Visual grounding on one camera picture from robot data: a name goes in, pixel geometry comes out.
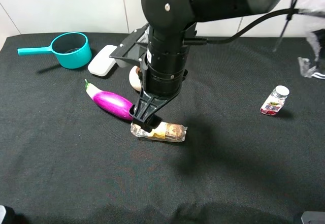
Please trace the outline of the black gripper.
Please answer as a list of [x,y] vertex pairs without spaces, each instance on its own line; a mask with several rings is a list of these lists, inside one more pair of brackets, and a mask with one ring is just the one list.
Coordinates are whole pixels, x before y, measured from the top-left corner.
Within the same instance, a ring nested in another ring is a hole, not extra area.
[[188,71],[183,69],[173,74],[162,74],[151,67],[139,70],[141,91],[137,102],[130,109],[133,124],[150,133],[163,121],[156,113],[179,93]]

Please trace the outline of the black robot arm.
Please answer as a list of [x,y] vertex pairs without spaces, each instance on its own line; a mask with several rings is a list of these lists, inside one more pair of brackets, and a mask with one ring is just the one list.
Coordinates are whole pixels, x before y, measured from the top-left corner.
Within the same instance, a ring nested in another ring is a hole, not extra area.
[[279,1],[141,0],[149,37],[140,58],[140,97],[130,111],[133,123],[147,132],[161,123],[156,113],[181,90],[189,48],[198,44],[197,23],[268,13]]

